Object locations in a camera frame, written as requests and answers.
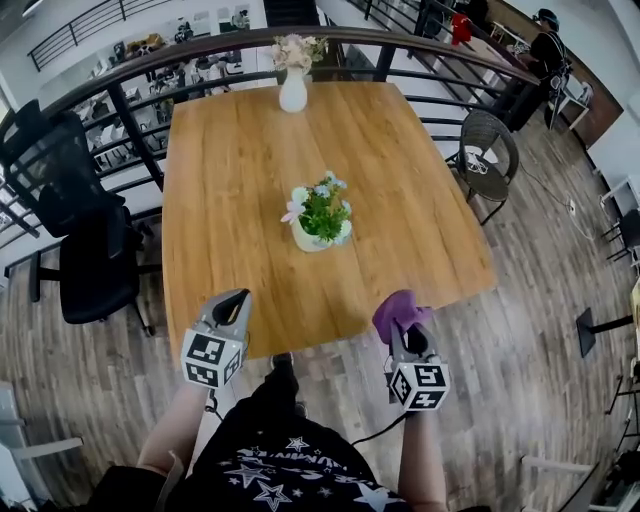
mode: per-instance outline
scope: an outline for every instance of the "table top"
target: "table top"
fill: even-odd
[[[352,337],[392,292],[442,307],[493,287],[489,249],[446,163],[393,84],[308,85],[288,114],[279,87],[176,105],[162,260],[174,361],[210,297],[249,288],[249,356]],[[348,184],[353,236],[302,252],[280,222],[291,190],[326,170]]]

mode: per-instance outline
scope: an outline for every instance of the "person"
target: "person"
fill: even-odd
[[[137,467],[111,467],[89,510],[447,510],[434,412],[406,420],[396,494],[376,482],[337,432],[304,417],[292,355],[275,356],[272,368],[225,416],[186,479],[179,476],[189,465],[208,389],[183,384]]]
[[[549,100],[554,90],[554,77],[561,77],[567,65],[567,50],[558,35],[560,22],[556,15],[549,9],[540,9],[533,19],[540,24],[542,32],[531,43],[529,52],[518,55],[518,58],[540,80],[540,85],[529,94],[511,118],[508,123],[511,131],[522,129],[538,107]]]

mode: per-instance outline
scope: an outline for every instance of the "person's arm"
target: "person's arm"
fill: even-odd
[[[145,441],[137,467],[166,476],[173,466],[170,450],[189,466],[208,393],[207,388],[182,384]]]
[[[415,512],[447,510],[437,421],[435,413],[421,412],[404,425],[398,494]]]

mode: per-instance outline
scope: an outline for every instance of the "chair armrest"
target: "chair armrest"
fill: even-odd
[[[127,237],[125,210],[113,208],[107,213],[107,252],[109,259],[115,259],[124,252]]]

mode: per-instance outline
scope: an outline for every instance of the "staircase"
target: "staircase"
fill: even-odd
[[[315,0],[264,0],[267,26],[320,25]]]

